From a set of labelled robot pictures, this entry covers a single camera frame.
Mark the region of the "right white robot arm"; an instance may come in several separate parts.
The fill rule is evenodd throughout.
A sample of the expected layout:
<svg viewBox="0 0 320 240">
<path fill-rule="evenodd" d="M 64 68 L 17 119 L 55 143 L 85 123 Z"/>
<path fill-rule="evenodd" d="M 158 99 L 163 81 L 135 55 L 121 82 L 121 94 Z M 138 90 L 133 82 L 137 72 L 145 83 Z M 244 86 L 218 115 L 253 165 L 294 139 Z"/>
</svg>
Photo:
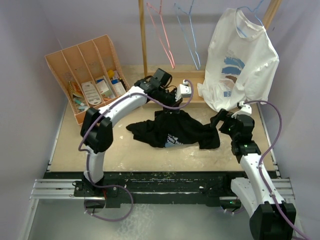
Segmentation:
<svg viewBox="0 0 320 240">
<path fill-rule="evenodd" d="M 228 196 L 236 194 L 249 215 L 249 228 L 255 240 L 290 240 L 296 208 L 287 203 L 261 162 L 261 151 L 253 140 L 255 121 L 250 111 L 236 113 L 221 109 L 210 119 L 210 126 L 222 122 L 219 131 L 231 138 L 231 151 L 246 177 L 230 178 L 222 183 Z"/>
</svg>

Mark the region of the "blue wire hanger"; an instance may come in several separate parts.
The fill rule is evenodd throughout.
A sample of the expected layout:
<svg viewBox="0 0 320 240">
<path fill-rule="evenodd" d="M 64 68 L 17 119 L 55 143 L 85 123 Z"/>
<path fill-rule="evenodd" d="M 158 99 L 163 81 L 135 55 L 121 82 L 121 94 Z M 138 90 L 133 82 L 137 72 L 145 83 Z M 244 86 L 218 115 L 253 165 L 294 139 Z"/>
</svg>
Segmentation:
<svg viewBox="0 0 320 240">
<path fill-rule="evenodd" d="M 197 39 L 193 27 L 192 11 L 194 0 L 191 1 L 188 9 L 183 9 L 177 2 L 174 3 L 174 12 L 177 18 L 179 27 L 183 34 L 184 41 L 190 53 L 191 59 L 196 70 L 201 68 L 201 60 L 198 53 Z"/>
</svg>

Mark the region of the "black t-shirt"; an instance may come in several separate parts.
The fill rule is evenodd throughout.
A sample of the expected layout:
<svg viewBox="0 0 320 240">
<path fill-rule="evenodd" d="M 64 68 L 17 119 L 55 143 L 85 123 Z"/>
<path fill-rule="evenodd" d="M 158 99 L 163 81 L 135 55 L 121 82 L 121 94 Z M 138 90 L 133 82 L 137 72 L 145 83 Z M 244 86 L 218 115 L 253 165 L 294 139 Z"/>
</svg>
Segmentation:
<svg viewBox="0 0 320 240">
<path fill-rule="evenodd" d="M 131 123 L 126 129 L 133 134 L 134 140 L 154 148 L 198 143 L 201 150 L 211 150 L 221 145 L 216 128 L 212 128 L 209 123 L 200 123 L 183 110 L 155 111 L 153 120 Z"/>
</svg>

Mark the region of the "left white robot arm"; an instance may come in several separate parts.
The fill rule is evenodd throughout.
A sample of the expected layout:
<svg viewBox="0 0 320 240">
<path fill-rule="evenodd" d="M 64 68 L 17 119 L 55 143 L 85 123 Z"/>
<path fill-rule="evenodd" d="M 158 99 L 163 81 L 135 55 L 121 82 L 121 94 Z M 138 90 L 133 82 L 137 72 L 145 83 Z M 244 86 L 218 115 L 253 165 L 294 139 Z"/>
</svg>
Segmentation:
<svg viewBox="0 0 320 240">
<path fill-rule="evenodd" d="M 187 81 L 171 86 L 172 79 L 171 74 L 158 68 L 153 75 L 136 81 L 125 94 L 112 103 L 99 109 L 90 107 L 86 111 L 80 130 L 82 140 L 78 151 L 86 153 L 82 182 L 91 196 L 98 196 L 103 191 L 104 157 L 114 140 L 113 127 L 149 101 L 169 110 L 178 109 L 183 95 L 190 93 Z"/>
</svg>

